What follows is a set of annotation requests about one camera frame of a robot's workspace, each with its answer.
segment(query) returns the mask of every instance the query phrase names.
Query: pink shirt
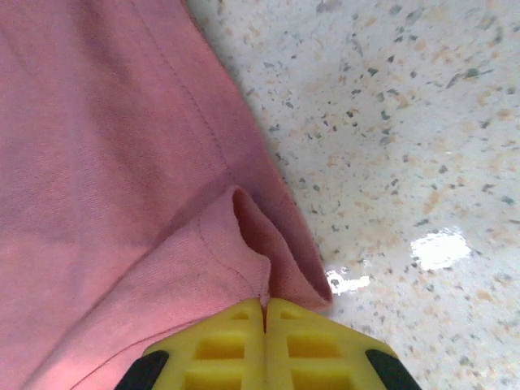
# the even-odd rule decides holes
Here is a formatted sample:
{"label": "pink shirt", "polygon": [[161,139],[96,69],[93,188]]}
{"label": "pink shirt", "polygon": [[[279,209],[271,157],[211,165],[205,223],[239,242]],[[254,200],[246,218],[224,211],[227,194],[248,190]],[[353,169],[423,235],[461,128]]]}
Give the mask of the pink shirt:
{"label": "pink shirt", "polygon": [[248,297],[332,298],[261,134],[180,0],[0,7],[0,387],[113,388]]}

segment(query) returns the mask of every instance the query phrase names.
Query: floor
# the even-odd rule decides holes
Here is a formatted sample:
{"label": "floor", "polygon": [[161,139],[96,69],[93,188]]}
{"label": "floor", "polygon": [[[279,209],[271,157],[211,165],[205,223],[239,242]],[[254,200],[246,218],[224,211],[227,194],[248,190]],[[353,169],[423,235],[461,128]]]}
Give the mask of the floor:
{"label": "floor", "polygon": [[314,233],[331,317],[423,389],[520,388],[520,3],[188,4]]}

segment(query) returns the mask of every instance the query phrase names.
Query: black rubber edge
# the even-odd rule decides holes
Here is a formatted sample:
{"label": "black rubber edge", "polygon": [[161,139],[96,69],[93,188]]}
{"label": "black rubber edge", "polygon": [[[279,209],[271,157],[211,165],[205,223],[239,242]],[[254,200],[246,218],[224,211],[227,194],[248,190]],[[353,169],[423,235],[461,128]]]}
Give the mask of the black rubber edge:
{"label": "black rubber edge", "polygon": [[166,351],[155,351],[138,358],[114,390],[152,390],[169,357]]}
{"label": "black rubber edge", "polygon": [[387,390],[421,390],[399,359],[377,349],[365,354]]}

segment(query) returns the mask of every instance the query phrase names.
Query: yellow object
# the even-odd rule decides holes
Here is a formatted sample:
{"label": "yellow object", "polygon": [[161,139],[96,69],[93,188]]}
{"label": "yellow object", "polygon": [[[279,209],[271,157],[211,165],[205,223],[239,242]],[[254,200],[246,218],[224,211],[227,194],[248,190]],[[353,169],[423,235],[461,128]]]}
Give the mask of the yellow object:
{"label": "yellow object", "polygon": [[419,389],[386,344],[281,299],[266,312],[265,331],[249,299],[151,345],[141,359],[162,356],[155,376],[137,361],[143,385],[127,373],[116,390]]}

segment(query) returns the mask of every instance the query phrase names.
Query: terrazzo floor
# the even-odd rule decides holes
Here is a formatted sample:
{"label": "terrazzo floor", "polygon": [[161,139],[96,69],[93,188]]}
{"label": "terrazzo floor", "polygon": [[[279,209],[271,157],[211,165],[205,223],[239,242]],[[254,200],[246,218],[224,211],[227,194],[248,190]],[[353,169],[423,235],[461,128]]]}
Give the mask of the terrazzo floor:
{"label": "terrazzo floor", "polygon": [[188,0],[319,245],[423,389],[520,388],[520,2]]}

